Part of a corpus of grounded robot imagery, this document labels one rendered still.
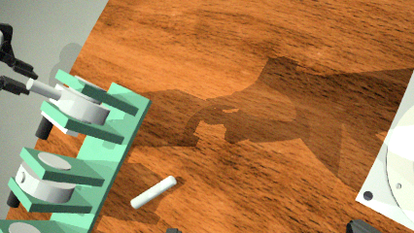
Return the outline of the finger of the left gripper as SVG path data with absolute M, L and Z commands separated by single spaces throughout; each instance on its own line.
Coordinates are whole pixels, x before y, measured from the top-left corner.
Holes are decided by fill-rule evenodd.
M 16 95 L 20 95 L 21 93 L 29 95 L 30 93 L 30 90 L 26 89 L 26 85 L 24 83 L 20 83 L 6 76 L 0 76 L 0 90 L 2 89 Z
M 33 71 L 34 67 L 15 58 L 11 45 L 13 27 L 8 23 L 0 23 L 0 31 L 4 35 L 3 45 L 0 49 L 0 61 L 6 63 L 13 71 L 32 80 L 37 80 L 39 76 Z

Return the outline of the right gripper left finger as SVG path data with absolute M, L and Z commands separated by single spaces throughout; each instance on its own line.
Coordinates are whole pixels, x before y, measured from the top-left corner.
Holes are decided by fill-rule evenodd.
M 167 228 L 166 233 L 182 233 L 182 231 L 178 231 L 178 228 Z

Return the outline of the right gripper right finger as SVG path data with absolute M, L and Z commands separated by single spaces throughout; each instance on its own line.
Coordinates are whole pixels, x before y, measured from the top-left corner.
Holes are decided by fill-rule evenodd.
M 382 233 L 362 219 L 350 220 L 346 225 L 346 233 Z

